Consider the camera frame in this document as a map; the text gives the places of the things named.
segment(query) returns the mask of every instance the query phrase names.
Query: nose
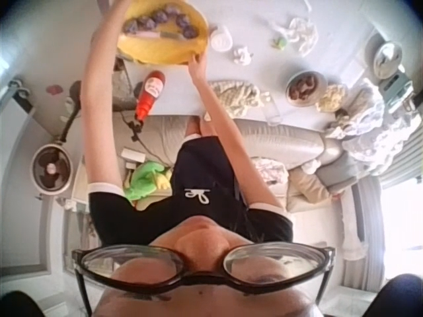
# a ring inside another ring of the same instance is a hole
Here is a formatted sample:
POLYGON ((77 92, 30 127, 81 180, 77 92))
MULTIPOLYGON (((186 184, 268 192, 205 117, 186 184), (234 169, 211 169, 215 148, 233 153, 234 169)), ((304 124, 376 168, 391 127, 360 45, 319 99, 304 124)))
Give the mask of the nose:
POLYGON ((183 236, 175 248, 189 261, 190 270, 215 271, 230 245, 220 230, 211 227, 183 236))

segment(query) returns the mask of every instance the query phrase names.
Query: white sleeve trim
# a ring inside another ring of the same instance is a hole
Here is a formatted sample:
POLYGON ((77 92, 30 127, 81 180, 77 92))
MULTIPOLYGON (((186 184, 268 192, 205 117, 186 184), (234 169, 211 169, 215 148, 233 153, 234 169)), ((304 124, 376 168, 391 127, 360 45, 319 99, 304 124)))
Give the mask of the white sleeve trim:
POLYGON ((183 141, 183 143, 188 142, 188 141, 191 141, 191 140, 199 139, 199 138, 201 138, 201 135, 200 134, 193 133, 193 134, 190 134, 190 135, 186 136, 185 139, 184 139, 184 141, 183 141))
POLYGON ((273 205, 270 205, 269 203, 252 203, 251 205, 249 205, 249 209, 261 209, 261 210, 271 211, 273 213, 278 213, 281 216, 284 216, 285 218, 287 218, 291 222, 293 220, 292 215, 290 215, 286 211, 285 208, 273 206, 273 205))
POLYGON ((91 193, 110 193, 125 197, 124 190, 114 184, 109 183, 91 183, 88 184, 88 194, 91 193))

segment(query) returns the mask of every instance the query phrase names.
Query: ketchup bottle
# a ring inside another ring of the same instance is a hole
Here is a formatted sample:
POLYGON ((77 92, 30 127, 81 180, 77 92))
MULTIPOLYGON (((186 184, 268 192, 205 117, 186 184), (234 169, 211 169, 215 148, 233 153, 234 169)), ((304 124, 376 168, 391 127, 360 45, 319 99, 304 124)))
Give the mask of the ketchup bottle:
POLYGON ((158 99, 165 86, 165 74, 161 71, 152 71, 144 80, 143 88, 138 96, 135 118, 143 122, 148 116, 154 102, 158 99))

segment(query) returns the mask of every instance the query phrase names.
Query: black eyeglass frame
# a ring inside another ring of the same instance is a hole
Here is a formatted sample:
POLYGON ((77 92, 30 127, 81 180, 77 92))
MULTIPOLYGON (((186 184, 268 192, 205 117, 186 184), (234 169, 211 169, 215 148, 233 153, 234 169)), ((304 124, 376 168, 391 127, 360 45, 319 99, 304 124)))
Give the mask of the black eyeglass frame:
MULTIPOLYGON (((254 244, 254 245, 255 246, 267 245, 269 243, 274 243, 274 242, 264 242, 260 244, 254 244)), ((319 265, 318 267, 316 267, 315 269, 311 271, 308 271, 307 273, 298 275, 297 277, 294 277, 292 279, 275 282, 269 285, 257 285, 257 284, 241 281, 233 277, 232 275, 230 275, 228 272, 226 272, 226 269, 223 267, 224 260, 230 252, 237 249, 244 248, 244 247, 248 247, 250 245, 238 246, 229 250, 221 258, 219 271, 217 272, 206 271, 206 272, 194 272, 194 273, 192 273, 191 271, 187 269, 187 265, 186 265, 187 261, 183 254, 180 254, 174 250, 167 249, 167 248, 156 247, 156 246, 144 246, 144 247, 154 248, 156 250, 164 250, 166 252, 170 252, 174 255, 177 255, 184 264, 184 267, 182 268, 182 270, 178 272, 178 274, 176 274, 173 278, 167 281, 164 281, 162 283, 154 284, 154 285, 150 285, 150 284, 134 285, 133 283, 127 283, 127 282, 118 281, 115 279, 110 279, 108 277, 96 274, 90 271, 89 269, 87 269, 82 263, 83 258, 92 252, 103 249, 104 247, 95 248, 92 250, 74 250, 72 251, 72 259, 74 261, 75 275, 77 278, 79 291, 81 293, 85 308, 87 309, 87 313, 89 316, 92 315, 93 311, 89 303, 87 289, 85 287, 84 276, 92 279, 94 282, 100 283, 107 287, 111 287, 113 289, 118 289, 121 291, 129 292, 133 294, 139 294, 139 295, 146 295, 146 296, 160 295, 160 294, 169 292, 173 289, 176 289, 180 286, 193 286, 193 285, 226 285, 232 289, 236 289, 240 292, 243 292, 246 295, 259 295, 259 294, 273 293, 276 291, 282 291, 284 289, 288 289, 294 285, 306 282, 324 273, 323 280, 315 300, 316 304, 319 304, 322 299, 323 293, 325 292, 325 289, 327 287, 327 283, 330 278, 330 275, 332 274, 332 270, 334 267, 335 253, 336 253, 335 249, 331 247, 316 248, 313 246, 308 246, 305 244, 298 244, 298 243, 289 243, 289 244, 305 246, 305 247, 314 249, 320 252, 325 257, 325 260, 321 265, 319 265)))

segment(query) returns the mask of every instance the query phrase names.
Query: table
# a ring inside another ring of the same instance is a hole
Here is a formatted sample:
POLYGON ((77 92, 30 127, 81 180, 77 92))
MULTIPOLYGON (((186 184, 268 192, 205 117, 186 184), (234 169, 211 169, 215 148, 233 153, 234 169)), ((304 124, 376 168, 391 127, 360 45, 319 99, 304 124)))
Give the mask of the table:
MULTIPOLYGON (((329 81, 342 81, 351 87, 365 72, 364 50, 375 33, 371 23, 359 13, 361 1, 309 0, 308 13, 302 0, 190 0, 204 14, 210 26, 224 24, 232 34, 234 47, 248 46, 254 54, 248 66, 233 63, 232 52, 217 53, 209 48, 208 79, 240 79, 256 84, 272 94, 282 124, 322 131, 334 114, 318 112, 314 106, 296 108, 288 103, 286 87, 292 75, 315 70, 329 81), (289 45, 284 51, 272 47, 276 33, 269 21, 288 26, 293 17, 309 17, 317 26, 319 41, 302 58, 289 45)), ((200 115, 201 101, 192 86, 186 66, 139 65, 126 61, 132 86, 152 70, 166 75, 166 87, 152 109, 153 115, 200 115)), ((266 121, 269 109, 250 110, 245 119, 266 121)))

